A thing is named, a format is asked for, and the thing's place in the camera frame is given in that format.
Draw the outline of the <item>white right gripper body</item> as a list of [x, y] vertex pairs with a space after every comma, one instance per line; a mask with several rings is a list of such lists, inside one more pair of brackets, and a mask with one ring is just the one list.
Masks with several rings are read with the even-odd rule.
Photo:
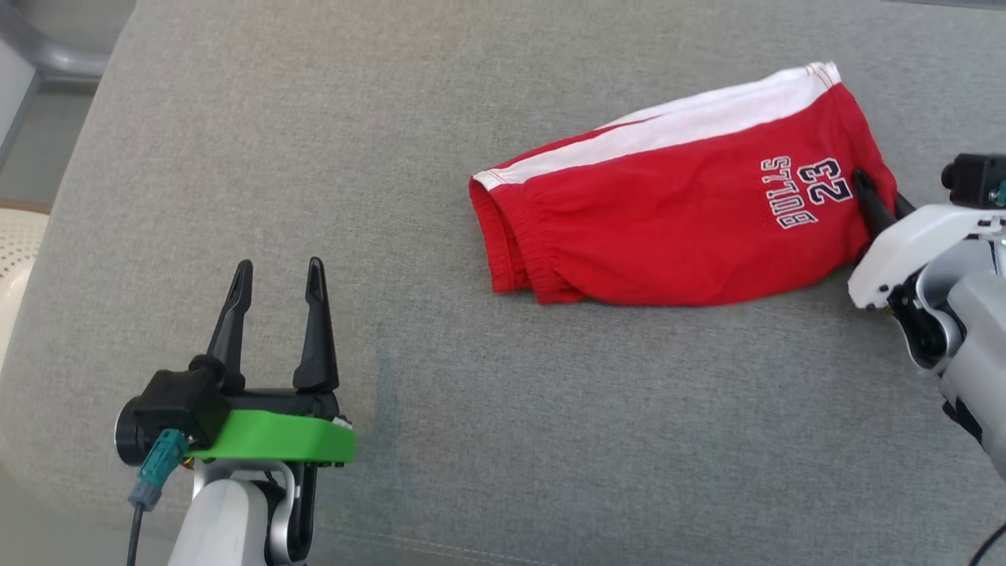
[[942, 372], [967, 335], [951, 291], [977, 274], [1004, 276], [1004, 211], [930, 204], [881, 230], [847, 288], [862, 311], [894, 316], [917, 366]]

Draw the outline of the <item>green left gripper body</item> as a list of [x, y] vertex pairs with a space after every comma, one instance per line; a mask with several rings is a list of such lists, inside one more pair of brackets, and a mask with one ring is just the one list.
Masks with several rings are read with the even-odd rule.
[[355, 456], [355, 430], [339, 415], [233, 410], [216, 444], [193, 455], [189, 562], [306, 563], [318, 471]]

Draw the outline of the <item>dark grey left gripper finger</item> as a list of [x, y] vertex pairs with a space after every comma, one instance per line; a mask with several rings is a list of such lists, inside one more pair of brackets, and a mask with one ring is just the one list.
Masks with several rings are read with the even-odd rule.
[[299, 366], [292, 375], [298, 391], [335, 391], [340, 380], [332, 331], [325, 266], [315, 255], [309, 261], [305, 301], [307, 327]]
[[238, 262], [205, 354], [205, 363], [217, 376], [220, 389], [226, 393], [242, 391], [245, 386], [240, 362], [244, 316], [252, 306], [252, 260]]

